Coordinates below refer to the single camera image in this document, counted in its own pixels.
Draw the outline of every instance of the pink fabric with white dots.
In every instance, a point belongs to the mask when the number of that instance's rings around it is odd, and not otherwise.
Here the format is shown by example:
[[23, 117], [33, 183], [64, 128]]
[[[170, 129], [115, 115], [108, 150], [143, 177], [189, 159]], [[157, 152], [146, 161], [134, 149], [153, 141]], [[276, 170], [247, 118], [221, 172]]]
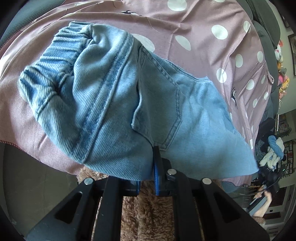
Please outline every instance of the pink fabric with white dots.
[[[235, 0], [69, 0], [65, 4], [26, 26], [9, 47], [4, 46], [5, 53], [0, 52], [0, 140], [16, 144], [53, 168], [78, 173], [81, 165], [44, 134], [17, 87], [24, 67], [39, 59], [59, 29], [76, 20], [124, 29], [186, 72], [208, 76], [224, 97], [234, 126], [253, 149], [273, 79], [257, 32]], [[26, 52], [32, 45], [35, 51]], [[250, 177], [227, 180], [241, 185]]]

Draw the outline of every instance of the silver screw head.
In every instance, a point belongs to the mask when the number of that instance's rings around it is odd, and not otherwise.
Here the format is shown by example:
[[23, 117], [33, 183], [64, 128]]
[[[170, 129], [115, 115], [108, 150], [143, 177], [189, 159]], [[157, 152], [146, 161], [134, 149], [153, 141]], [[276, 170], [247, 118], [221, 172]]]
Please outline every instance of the silver screw head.
[[93, 179], [92, 178], [86, 178], [85, 180], [84, 180], [84, 184], [85, 185], [89, 185], [89, 184], [92, 184], [93, 183]]
[[168, 170], [169, 175], [175, 175], [176, 173], [177, 173], [177, 171], [175, 169], [169, 169]]
[[202, 180], [202, 182], [203, 182], [205, 185], [210, 185], [210, 184], [212, 183], [212, 180], [206, 177], [206, 178], [204, 178], [204, 179]]

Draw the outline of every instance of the cartoon print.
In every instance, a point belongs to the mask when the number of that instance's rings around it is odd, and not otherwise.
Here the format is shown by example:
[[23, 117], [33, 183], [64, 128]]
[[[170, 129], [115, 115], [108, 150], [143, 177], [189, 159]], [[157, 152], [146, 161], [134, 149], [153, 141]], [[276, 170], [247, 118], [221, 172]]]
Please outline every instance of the cartoon print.
[[137, 14], [136, 12], [131, 12], [130, 10], [122, 11], [121, 13], [142, 16], [142, 15]]
[[237, 101], [236, 101], [236, 99], [235, 99], [235, 94], [236, 94], [236, 93], [237, 93], [237, 92], [236, 92], [235, 88], [233, 88], [232, 91], [231, 91], [231, 99], [233, 100], [233, 102], [235, 103], [235, 106], [236, 106], [236, 108], [237, 108]]

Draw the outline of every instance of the plush toy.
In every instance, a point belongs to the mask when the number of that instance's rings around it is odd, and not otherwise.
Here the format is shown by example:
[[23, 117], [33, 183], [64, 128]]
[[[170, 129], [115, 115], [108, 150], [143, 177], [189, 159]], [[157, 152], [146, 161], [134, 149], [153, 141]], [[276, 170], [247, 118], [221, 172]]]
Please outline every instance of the plush toy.
[[290, 79], [287, 78], [287, 80], [286, 80], [286, 81], [281, 85], [281, 87], [279, 88], [279, 91], [280, 91], [280, 92], [283, 92], [285, 89], [287, 89], [288, 86], [289, 86], [289, 82], [290, 82]]
[[282, 83], [284, 83], [289, 77], [288, 76], [282, 76], [282, 75], [279, 75], [279, 83], [278, 83], [278, 86]]
[[281, 46], [280, 46], [280, 44], [277, 45], [274, 53], [276, 55], [277, 62], [282, 63], [284, 61], [284, 58], [283, 58], [283, 55], [281, 54]]
[[281, 63], [277, 63], [277, 66], [278, 66], [278, 71], [280, 71], [282, 67]]
[[281, 76], [285, 76], [287, 73], [287, 68], [284, 68], [283, 66], [280, 68], [279, 73]]
[[287, 94], [287, 90], [283, 90], [279, 93], [279, 99], [283, 98]]

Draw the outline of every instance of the white polka dot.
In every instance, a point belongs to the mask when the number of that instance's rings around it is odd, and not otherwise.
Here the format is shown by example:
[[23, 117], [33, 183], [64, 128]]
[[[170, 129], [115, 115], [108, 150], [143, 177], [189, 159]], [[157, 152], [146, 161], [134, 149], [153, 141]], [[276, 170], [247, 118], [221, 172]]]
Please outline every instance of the white polka dot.
[[253, 150], [253, 139], [250, 140], [250, 147], [251, 147], [251, 150]]
[[265, 78], [266, 78], [266, 75], [263, 75], [263, 77], [262, 77], [262, 79], [261, 79], [261, 84], [263, 84], [263, 83], [264, 83], [264, 81], [265, 81]]
[[247, 33], [251, 27], [251, 24], [248, 21], [244, 22], [244, 31]]
[[185, 0], [168, 0], [168, 8], [173, 11], [183, 11], [187, 8]]
[[242, 55], [241, 54], [237, 54], [235, 56], [235, 66], [240, 68], [242, 67], [242, 63], [243, 63], [243, 59], [242, 59]]
[[253, 89], [254, 86], [255, 86], [254, 80], [249, 80], [249, 82], [247, 84], [247, 90]]
[[181, 35], [177, 35], [177, 36], [175, 36], [175, 39], [184, 49], [186, 49], [188, 51], [191, 50], [191, 45], [190, 45], [190, 42], [188, 41], [187, 38], [185, 38]]
[[263, 53], [262, 53], [262, 51], [259, 51], [259, 52], [257, 53], [257, 59], [258, 59], [258, 61], [259, 61], [260, 63], [263, 61]]
[[256, 107], [257, 103], [258, 103], [258, 100], [257, 99], [254, 99], [254, 101], [253, 101], [253, 108]]
[[154, 44], [152, 43], [152, 41], [148, 38], [146, 38], [145, 36], [139, 35], [139, 34], [132, 34], [137, 40], [139, 40], [141, 42], [141, 44], [143, 44], [143, 46], [153, 52], [155, 50]]
[[224, 83], [227, 79], [227, 74], [224, 69], [219, 68], [216, 73], [217, 79], [220, 83]]
[[228, 36], [227, 29], [221, 25], [214, 25], [212, 27], [213, 35], [220, 40], [226, 39]]
[[265, 92], [264, 99], [267, 100], [268, 96], [269, 96], [268, 92]]
[[242, 137], [246, 138], [246, 136], [244, 135], [244, 128], [242, 129]]

